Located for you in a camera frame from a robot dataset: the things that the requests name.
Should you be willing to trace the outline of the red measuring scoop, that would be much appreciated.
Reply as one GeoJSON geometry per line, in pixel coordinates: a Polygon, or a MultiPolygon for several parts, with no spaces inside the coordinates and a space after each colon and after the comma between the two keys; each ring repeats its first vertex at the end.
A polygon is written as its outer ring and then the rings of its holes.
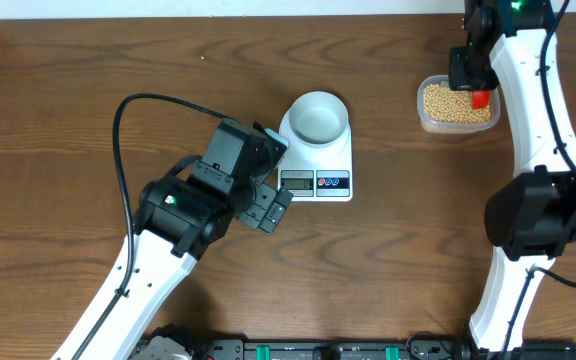
{"type": "Polygon", "coordinates": [[[490,91],[477,90],[473,91],[471,95],[472,108],[475,110],[484,109],[489,106],[490,91]]]}

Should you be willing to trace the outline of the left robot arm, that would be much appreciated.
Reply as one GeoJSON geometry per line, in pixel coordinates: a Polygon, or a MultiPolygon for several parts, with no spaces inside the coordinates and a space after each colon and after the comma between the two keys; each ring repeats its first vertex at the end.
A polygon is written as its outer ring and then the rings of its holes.
{"type": "Polygon", "coordinates": [[[289,148],[259,124],[225,119],[204,155],[148,183],[119,256],[57,359],[126,359],[152,318],[233,220],[272,233],[292,195],[266,184],[289,148]]]}

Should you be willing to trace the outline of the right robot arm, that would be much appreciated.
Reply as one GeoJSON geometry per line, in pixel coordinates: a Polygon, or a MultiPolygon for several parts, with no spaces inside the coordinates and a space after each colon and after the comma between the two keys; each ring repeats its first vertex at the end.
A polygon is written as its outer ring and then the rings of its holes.
{"type": "Polygon", "coordinates": [[[458,359],[576,359],[576,346],[528,346],[523,328],[543,278],[576,241],[576,135],[563,94],[548,1],[466,0],[467,43],[450,51],[449,86],[503,92],[514,149],[512,180],[486,203],[493,246],[480,303],[458,359]]]}

